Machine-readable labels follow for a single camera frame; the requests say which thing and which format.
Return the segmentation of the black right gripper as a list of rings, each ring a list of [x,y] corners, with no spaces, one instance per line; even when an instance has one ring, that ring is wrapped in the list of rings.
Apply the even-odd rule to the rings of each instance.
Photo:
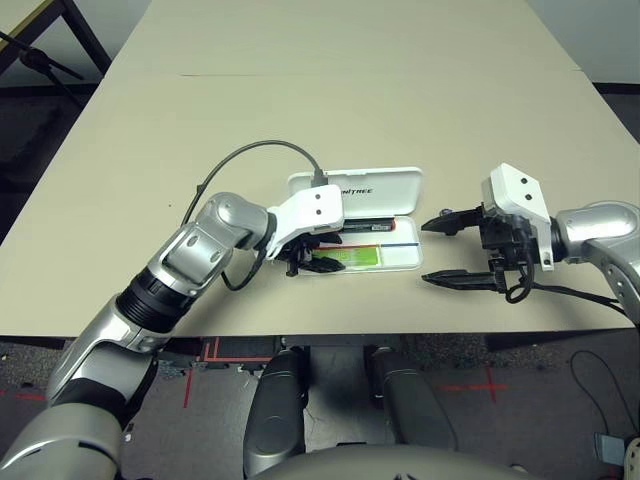
[[[453,290],[485,290],[504,296],[528,296],[534,286],[535,249],[530,222],[522,216],[500,214],[484,204],[469,210],[444,209],[421,226],[422,231],[456,235],[479,225],[482,248],[489,252],[489,272],[440,270],[423,274],[432,285]]]

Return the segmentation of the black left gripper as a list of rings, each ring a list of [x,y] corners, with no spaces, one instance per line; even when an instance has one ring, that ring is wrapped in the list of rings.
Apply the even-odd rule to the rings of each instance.
[[[300,270],[317,274],[343,271],[345,265],[334,258],[312,256],[312,251],[318,246],[342,244],[339,231],[299,235],[283,247],[284,259],[287,263],[286,275],[297,276]]]

